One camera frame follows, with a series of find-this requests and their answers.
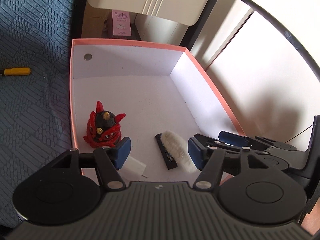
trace blue textured fabric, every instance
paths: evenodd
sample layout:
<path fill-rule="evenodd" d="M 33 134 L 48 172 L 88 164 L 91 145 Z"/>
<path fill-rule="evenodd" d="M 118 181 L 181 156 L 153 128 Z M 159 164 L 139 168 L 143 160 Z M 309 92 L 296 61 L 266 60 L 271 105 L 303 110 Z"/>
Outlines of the blue textured fabric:
<path fill-rule="evenodd" d="M 0 225 L 15 227 L 15 187 L 71 147 L 70 26 L 74 0 L 0 0 Z"/>

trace pink carton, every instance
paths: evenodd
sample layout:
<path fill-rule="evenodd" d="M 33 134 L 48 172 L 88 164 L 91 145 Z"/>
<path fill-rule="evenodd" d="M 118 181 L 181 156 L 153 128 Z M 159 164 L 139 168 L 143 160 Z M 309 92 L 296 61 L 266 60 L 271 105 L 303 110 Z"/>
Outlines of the pink carton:
<path fill-rule="evenodd" d="M 129 12 L 112 10 L 112 17 L 109 19 L 112 22 L 113 36 L 131 36 Z"/>

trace yellow handle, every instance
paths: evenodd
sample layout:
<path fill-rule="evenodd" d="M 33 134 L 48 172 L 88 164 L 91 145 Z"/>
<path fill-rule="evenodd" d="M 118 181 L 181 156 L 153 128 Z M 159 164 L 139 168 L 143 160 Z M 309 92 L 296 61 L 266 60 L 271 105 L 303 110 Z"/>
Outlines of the yellow handle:
<path fill-rule="evenodd" d="M 30 73 L 31 70 L 28 67 L 7 68 L 4 70 L 5 76 L 21 76 L 29 75 Z"/>

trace white fluffy brush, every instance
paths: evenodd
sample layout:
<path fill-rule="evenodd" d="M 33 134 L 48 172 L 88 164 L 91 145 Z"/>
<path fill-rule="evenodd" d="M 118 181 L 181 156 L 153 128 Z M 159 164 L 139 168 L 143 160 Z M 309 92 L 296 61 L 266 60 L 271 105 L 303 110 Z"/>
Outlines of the white fluffy brush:
<path fill-rule="evenodd" d="M 181 166 L 188 173 L 193 173 L 197 170 L 188 153 L 188 143 L 183 138 L 174 132 L 165 131 L 160 139 L 178 166 Z"/>

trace gold bead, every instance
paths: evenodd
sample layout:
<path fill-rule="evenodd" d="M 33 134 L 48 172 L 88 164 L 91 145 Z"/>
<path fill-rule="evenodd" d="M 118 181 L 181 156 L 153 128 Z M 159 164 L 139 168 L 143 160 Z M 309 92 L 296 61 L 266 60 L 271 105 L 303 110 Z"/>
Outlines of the gold bead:
<path fill-rule="evenodd" d="M 98 133 L 98 134 L 102 134 L 102 132 L 103 132 L 102 128 L 98 127 L 98 128 L 97 128 L 97 133 Z"/>
<path fill-rule="evenodd" d="M 110 119 L 110 114 L 108 112 L 105 112 L 102 117 L 103 117 L 104 120 L 109 120 Z"/>

